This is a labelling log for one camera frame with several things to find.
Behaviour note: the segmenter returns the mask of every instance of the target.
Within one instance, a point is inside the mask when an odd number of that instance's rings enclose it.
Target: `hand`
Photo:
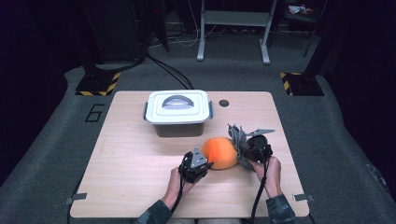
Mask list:
[[[187,195],[196,183],[192,184],[186,182],[183,188],[183,196]],[[180,190],[180,173],[178,167],[172,169],[171,177],[169,179],[168,188],[165,195],[163,195],[162,201],[166,204],[169,210],[172,210],[175,205],[178,191]]]
[[[262,181],[262,178],[264,177],[264,164],[261,164],[256,161],[249,161],[250,164],[253,166],[253,169],[256,171],[257,178],[259,178],[259,181]],[[268,166],[267,170],[267,179],[265,181],[265,191],[267,192],[268,198],[273,198],[275,196],[278,196],[282,193],[282,190],[280,188],[280,161],[277,159],[277,157],[270,157],[266,165]]]

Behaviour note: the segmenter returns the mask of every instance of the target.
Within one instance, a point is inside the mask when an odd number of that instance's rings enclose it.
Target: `table top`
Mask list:
[[[265,136],[274,156],[282,163],[281,188],[297,217],[309,213],[307,201],[296,202],[292,194],[304,193],[290,154],[274,99],[264,91],[207,91],[214,118],[197,137],[161,138],[143,120],[145,102],[152,91],[118,91],[106,115],[78,193],[72,217],[139,217],[166,192],[170,171],[183,156],[212,137],[228,135],[228,124],[246,133],[274,129]],[[229,101],[227,107],[220,100]],[[240,164],[225,170],[209,170],[206,177],[184,196],[173,217],[250,217],[259,189],[257,176]],[[268,217],[265,192],[256,217]]]

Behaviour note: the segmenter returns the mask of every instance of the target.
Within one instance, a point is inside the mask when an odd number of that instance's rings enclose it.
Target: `person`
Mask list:
[[[256,161],[249,161],[253,166],[259,181],[264,176],[263,164]],[[288,200],[280,187],[280,170],[281,163],[277,157],[271,156],[269,159],[267,179],[265,182],[265,192],[268,195],[266,200],[268,208],[268,217],[270,223],[296,223],[295,214],[289,205]],[[188,194],[196,183],[184,185],[183,196]],[[145,213],[143,213],[135,222],[136,224],[160,224],[166,223],[171,217],[171,210],[177,200],[180,186],[180,174],[178,168],[171,171],[168,187],[163,197],[153,204]]]

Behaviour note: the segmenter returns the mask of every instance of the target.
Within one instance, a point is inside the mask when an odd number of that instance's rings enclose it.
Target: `container lid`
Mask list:
[[[210,118],[204,91],[154,91],[148,97],[146,120],[152,124],[202,123]]]

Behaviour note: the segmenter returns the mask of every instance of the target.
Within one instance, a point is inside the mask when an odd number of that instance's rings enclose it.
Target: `container handle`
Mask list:
[[[143,108],[143,120],[147,120],[146,119],[146,114],[148,112],[148,103],[145,103],[145,107]]]
[[[173,96],[169,96],[168,98],[166,98],[166,99],[163,101],[163,107],[164,107],[167,103],[169,103],[170,101],[173,101],[173,100],[182,100],[182,101],[188,103],[188,105],[194,106],[194,102],[193,102],[189,97],[186,97],[186,96],[183,96],[183,95],[173,95]]]
[[[213,119],[213,116],[215,116],[215,109],[213,108],[212,101],[210,101],[209,102],[209,118]]]

